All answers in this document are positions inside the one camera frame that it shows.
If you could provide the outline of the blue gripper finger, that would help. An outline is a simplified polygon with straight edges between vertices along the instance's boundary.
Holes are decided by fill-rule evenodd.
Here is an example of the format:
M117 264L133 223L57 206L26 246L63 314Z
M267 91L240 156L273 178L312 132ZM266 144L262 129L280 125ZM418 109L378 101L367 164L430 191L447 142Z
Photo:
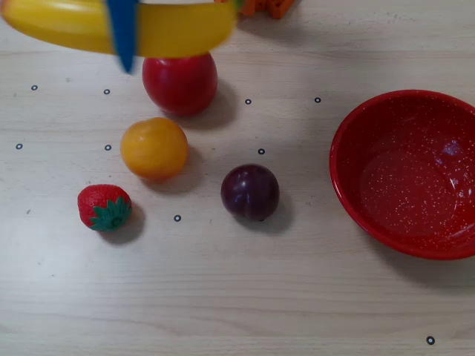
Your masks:
M137 0L107 0L114 49L122 69L131 73L137 52Z

